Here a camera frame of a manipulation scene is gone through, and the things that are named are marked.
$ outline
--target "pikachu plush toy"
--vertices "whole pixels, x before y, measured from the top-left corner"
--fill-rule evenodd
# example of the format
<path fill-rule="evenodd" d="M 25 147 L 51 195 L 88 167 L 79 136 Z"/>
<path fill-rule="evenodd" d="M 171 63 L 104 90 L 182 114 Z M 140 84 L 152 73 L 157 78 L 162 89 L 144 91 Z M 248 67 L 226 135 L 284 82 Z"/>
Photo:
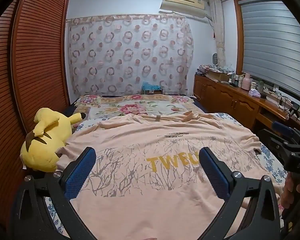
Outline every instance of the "pikachu plush toy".
<path fill-rule="evenodd" d="M 65 141 L 72 134 L 71 125 L 82 121 L 85 113 L 73 114 L 71 117 L 41 108 L 34 117 L 37 125 L 27 134 L 20 151 L 23 163 L 34 170 L 54 172 L 59 156 L 56 150 L 65 146 Z"/>

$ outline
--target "wooden wardrobe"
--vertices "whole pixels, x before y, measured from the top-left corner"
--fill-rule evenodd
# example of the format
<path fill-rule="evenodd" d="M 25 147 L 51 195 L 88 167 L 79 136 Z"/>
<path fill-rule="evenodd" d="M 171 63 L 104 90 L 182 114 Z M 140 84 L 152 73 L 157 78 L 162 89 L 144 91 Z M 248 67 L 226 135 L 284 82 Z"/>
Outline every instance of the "wooden wardrobe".
<path fill-rule="evenodd" d="M 69 106 L 64 36 L 69 0 L 14 0 L 0 17 L 0 224 L 27 174 L 19 158 L 41 107 Z"/>

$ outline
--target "pink t-shirt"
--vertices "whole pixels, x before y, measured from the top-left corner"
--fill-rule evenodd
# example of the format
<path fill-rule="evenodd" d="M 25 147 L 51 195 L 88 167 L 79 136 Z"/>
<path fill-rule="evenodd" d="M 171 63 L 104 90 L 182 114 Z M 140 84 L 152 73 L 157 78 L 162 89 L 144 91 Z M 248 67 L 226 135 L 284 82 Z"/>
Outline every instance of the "pink t-shirt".
<path fill-rule="evenodd" d="M 196 240 L 224 202 L 199 164 L 199 150 L 209 147 L 245 177 L 267 174 L 275 182 L 256 157 L 260 146 L 249 129 L 209 114 L 128 114 L 74 133 L 57 164 L 64 169 L 86 147 L 95 149 L 96 164 L 71 203 L 98 240 Z"/>

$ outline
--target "mattress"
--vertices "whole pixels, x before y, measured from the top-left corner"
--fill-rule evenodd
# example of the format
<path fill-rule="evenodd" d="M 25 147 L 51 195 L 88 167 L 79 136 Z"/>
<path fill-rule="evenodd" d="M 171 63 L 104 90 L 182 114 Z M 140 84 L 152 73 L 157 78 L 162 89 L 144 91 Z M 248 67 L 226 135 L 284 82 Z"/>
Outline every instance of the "mattress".
<path fill-rule="evenodd" d="M 76 127 L 76 131 L 90 127 L 102 120 L 107 120 L 112 116 L 133 113 L 133 111 L 139 111 L 140 114 L 149 114 L 149 115 L 173 114 L 175 112 L 186 112 L 189 110 L 192 110 L 195 113 L 202 113 L 202 110 L 199 109 L 197 106 L 195 106 L 193 104 L 193 100 L 189 97 L 182 97 L 182 96 L 173 97 L 173 96 L 163 96 L 163 95 L 159 95 L 159 97 L 158 95 L 153 95 L 153 96 L 138 95 L 138 98 L 136 96 L 134 97 L 135 98 L 133 98 L 133 96 L 126 96 L 120 98 L 101 98 L 101 97 L 91 98 L 91 96 L 85 96 L 83 98 L 80 98 L 80 100 L 77 103 L 78 107 L 75 112 L 81 112 L 82 110 L 84 110 L 84 112 L 88 114 L 89 119 L 84 120 L 82 123 L 80 123 Z M 144 108 L 140 109 L 140 107 L 138 107 L 139 104 L 143 105 Z M 235 120 L 233 117 L 231 117 L 228 114 L 214 113 L 212 115 L 222 119 L 229 120 L 238 125 L 241 125 L 237 120 Z M 285 177 L 287 176 L 287 172 L 283 169 L 282 164 L 274 157 L 274 155 L 263 144 L 261 146 L 261 153 L 257 154 L 257 157 L 260 160 L 261 164 L 264 166 L 264 168 L 266 168 L 269 172 L 272 173 L 277 183 L 279 184 L 284 183 Z M 58 214 L 56 213 L 53 207 L 52 201 L 48 197 L 46 197 L 45 200 L 51 218 L 54 221 L 54 224 L 58 232 L 62 234 L 64 228 L 58 217 Z"/>

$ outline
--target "wooden desk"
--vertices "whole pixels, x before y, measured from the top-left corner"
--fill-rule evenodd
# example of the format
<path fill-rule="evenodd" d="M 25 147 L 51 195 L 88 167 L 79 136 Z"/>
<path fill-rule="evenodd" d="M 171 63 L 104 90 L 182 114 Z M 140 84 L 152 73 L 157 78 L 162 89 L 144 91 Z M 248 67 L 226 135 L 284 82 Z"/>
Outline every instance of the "wooden desk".
<path fill-rule="evenodd" d="M 257 132 L 258 121 L 271 129 L 274 121 L 300 130 L 295 117 L 286 120 L 287 113 L 267 99 L 255 98 L 248 91 L 216 83 L 206 77 L 195 76 L 194 95 L 211 113 L 227 113 L 243 126 Z"/>

